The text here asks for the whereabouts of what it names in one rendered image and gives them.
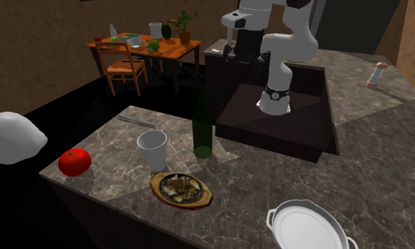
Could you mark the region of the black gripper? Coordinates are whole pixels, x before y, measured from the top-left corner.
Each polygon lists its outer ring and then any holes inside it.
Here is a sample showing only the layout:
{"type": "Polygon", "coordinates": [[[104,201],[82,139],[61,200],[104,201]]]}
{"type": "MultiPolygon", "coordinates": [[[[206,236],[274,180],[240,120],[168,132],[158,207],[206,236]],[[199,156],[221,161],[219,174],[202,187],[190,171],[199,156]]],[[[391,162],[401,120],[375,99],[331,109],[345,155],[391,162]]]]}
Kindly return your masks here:
{"type": "MultiPolygon", "coordinates": [[[[223,49],[222,56],[230,58],[231,54],[235,54],[235,58],[240,62],[254,63],[258,61],[261,54],[261,41],[264,30],[238,30],[236,46],[233,42],[228,42],[223,49]]],[[[271,52],[266,51],[261,54],[261,58],[265,65],[270,64],[271,52]]]]}

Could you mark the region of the dark robot stand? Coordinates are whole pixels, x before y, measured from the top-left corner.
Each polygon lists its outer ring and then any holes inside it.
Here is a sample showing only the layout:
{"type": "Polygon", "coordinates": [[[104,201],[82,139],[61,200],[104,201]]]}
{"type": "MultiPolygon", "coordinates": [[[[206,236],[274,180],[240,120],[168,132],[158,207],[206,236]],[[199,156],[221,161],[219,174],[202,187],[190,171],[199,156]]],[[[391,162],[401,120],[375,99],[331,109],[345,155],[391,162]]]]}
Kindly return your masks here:
{"type": "Polygon", "coordinates": [[[322,153],[340,154],[323,67],[289,63],[290,112],[267,115],[256,104],[268,66],[230,66],[222,56],[226,44],[219,39],[203,52],[206,104],[217,137],[313,163],[322,153]]]}

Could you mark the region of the orange wooden dining table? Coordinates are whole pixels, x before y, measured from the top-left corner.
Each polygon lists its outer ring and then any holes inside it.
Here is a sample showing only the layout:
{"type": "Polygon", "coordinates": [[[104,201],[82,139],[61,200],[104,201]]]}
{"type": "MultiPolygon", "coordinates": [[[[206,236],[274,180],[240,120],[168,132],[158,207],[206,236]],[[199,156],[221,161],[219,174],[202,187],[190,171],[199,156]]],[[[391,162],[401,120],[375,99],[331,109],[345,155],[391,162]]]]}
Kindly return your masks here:
{"type": "MultiPolygon", "coordinates": [[[[176,93],[179,92],[178,68],[180,67],[180,60],[189,52],[194,52],[195,73],[199,74],[200,45],[202,42],[190,39],[190,32],[187,29],[188,23],[190,23],[193,18],[197,17],[197,12],[190,15],[187,11],[182,11],[181,16],[177,19],[176,24],[173,26],[174,28],[179,29],[179,38],[169,38],[168,40],[163,38],[158,39],[157,43],[159,44],[159,48],[156,52],[150,52],[150,50],[147,49],[147,45],[152,41],[152,37],[150,35],[141,35],[140,37],[142,38],[142,41],[138,47],[129,45],[132,57],[141,56],[149,59],[157,58],[160,62],[168,61],[171,63],[174,90],[176,93]]],[[[112,41],[108,37],[103,39],[101,42],[112,41]]],[[[106,75],[103,72],[103,67],[96,50],[95,42],[89,43],[86,46],[91,50],[101,78],[106,79],[106,75]]]]}

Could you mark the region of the dark green glass bottle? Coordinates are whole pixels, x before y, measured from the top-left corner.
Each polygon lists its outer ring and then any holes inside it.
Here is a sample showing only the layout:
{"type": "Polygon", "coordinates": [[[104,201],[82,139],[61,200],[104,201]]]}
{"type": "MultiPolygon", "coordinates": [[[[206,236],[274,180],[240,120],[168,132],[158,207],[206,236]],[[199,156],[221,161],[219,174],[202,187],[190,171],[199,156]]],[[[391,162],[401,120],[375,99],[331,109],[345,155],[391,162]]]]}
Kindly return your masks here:
{"type": "Polygon", "coordinates": [[[198,106],[192,118],[193,152],[197,158],[212,154],[212,118],[206,108],[205,92],[198,92],[198,106]]]}

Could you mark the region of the orange wooden chair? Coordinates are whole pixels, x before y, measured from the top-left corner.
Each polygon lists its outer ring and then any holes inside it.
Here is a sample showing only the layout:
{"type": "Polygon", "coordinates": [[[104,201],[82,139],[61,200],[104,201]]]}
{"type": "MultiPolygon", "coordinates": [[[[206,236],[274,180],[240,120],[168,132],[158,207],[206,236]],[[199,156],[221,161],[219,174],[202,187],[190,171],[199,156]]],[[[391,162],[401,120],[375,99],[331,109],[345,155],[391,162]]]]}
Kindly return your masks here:
{"type": "Polygon", "coordinates": [[[132,58],[130,46],[127,42],[95,42],[95,45],[112,95],[115,96],[113,79],[115,76],[120,76],[120,80],[123,83],[126,83],[126,81],[134,81],[137,94],[141,96],[138,82],[139,77],[143,75],[145,83],[149,83],[145,61],[143,59],[132,58]],[[127,58],[117,59],[110,66],[106,66],[103,56],[107,54],[124,55],[127,58]]]}

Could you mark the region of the grey knife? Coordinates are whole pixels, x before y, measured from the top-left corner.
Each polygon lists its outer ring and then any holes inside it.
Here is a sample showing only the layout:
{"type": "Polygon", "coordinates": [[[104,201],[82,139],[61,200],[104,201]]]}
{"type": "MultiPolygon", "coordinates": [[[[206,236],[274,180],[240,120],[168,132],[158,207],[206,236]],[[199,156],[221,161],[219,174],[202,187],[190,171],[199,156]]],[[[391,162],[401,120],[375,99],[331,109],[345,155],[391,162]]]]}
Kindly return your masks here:
{"type": "Polygon", "coordinates": [[[140,125],[140,126],[143,126],[143,127],[149,127],[149,128],[152,128],[152,129],[156,129],[155,125],[153,125],[153,124],[151,124],[151,123],[148,123],[148,122],[143,122],[143,121],[139,121],[139,120],[134,120],[134,119],[132,119],[132,118],[125,117],[125,116],[122,116],[122,115],[117,115],[117,118],[118,118],[119,120],[124,121],[124,122],[131,122],[131,123],[133,123],[133,124],[140,125]]]}

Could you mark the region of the white pepper grinder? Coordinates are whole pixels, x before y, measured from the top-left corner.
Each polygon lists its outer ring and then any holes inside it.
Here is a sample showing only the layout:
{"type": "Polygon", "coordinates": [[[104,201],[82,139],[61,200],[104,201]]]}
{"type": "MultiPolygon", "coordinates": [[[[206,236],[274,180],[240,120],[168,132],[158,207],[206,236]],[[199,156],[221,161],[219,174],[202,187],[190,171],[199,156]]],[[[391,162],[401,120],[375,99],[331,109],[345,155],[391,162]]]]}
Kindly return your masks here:
{"type": "Polygon", "coordinates": [[[380,82],[381,76],[387,67],[388,67],[388,64],[386,62],[378,62],[375,65],[374,72],[370,75],[370,78],[366,81],[365,86],[370,89],[377,88],[380,82]]]}

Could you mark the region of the white cup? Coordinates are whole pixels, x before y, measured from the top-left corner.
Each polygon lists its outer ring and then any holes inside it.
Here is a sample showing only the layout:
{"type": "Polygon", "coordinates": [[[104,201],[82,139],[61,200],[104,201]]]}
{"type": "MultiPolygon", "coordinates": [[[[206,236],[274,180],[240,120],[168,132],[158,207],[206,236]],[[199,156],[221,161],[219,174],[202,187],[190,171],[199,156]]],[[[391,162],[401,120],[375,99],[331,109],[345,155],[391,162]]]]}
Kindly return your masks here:
{"type": "Polygon", "coordinates": [[[156,129],[144,132],[137,138],[137,145],[153,172],[166,167],[166,143],[167,135],[156,129]]]}

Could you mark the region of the food dish on wooden board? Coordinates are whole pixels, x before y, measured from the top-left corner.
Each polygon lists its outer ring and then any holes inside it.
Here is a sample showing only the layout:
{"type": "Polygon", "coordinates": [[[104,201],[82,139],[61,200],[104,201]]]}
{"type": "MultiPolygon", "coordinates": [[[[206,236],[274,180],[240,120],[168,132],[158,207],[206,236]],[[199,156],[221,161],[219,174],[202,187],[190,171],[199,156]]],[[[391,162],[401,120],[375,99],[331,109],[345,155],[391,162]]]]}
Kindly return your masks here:
{"type": "Polygon", "coordinates": [[[202,209],[212,202],[212,192],[192,175],[158,173],[150,187],[158,200],[179,209],[202,209]]]}

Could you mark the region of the red tomato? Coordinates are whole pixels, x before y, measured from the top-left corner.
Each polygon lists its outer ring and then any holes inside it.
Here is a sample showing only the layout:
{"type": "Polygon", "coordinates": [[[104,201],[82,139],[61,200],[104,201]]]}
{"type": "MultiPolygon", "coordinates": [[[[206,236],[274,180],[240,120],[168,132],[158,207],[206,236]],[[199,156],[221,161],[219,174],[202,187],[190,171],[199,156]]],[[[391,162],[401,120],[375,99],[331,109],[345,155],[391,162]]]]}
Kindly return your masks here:
{"type": "Polygon", "coordinates": [[[88,170],[91,165],[91,157],[83,149],[70,149],[60,156],[57,165],[66,176],[75,177],[88,170]]]}

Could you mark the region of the white lumpy object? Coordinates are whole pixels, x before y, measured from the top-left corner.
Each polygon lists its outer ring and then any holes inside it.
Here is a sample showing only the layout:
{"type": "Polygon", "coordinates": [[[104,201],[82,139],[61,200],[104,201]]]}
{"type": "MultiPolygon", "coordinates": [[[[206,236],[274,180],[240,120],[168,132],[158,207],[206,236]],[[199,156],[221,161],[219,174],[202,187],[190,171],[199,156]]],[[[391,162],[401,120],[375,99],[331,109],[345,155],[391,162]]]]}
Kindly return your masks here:
{"type": "Polygon", "coordinates": [[[11,165],[34,157],[48,138],[28,118],[0,112],[0,164],[11,165]]]}

